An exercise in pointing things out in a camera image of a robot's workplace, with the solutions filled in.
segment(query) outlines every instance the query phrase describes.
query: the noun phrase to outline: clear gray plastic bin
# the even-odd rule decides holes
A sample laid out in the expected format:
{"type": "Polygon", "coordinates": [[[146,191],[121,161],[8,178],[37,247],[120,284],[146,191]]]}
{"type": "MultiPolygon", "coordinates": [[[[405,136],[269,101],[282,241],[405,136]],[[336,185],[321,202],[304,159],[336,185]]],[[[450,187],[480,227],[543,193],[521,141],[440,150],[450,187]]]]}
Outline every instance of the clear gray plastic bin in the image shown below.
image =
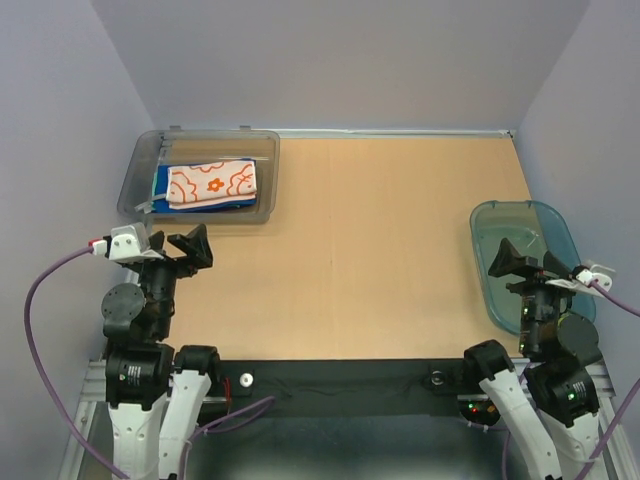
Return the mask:
{"type": "MultiPolygon", "coordinates": [[[[521,255],[538,259],[551,251],[569,268],[580,264],[580,257],[564,219],[549,205],[536,201],[498,202],[478,205],[471,213],[471,236],[476,266],[482,285],[489,317],[499,327],[518,335],[520,333],[521,299],[506,289],[507,283],[522,279],[515,275],[493,278],[487,274],[498,252],[500,241],[506,237],[521,255]]],[[[595,320],[596,305],[593,298],[577,294],[571,310],[595,320]]]]}
{"type": "Polygon", "coordinates": [[[118,199],[118,211],[154,223],[260,224],[276,203],[280,137],[267,130],[154,130],[136,143],[118,199]],[[219,212],[145,213],[150,205],[158,165],[190,165],[230,158],[256,160],[255,205],[219,212]]]}

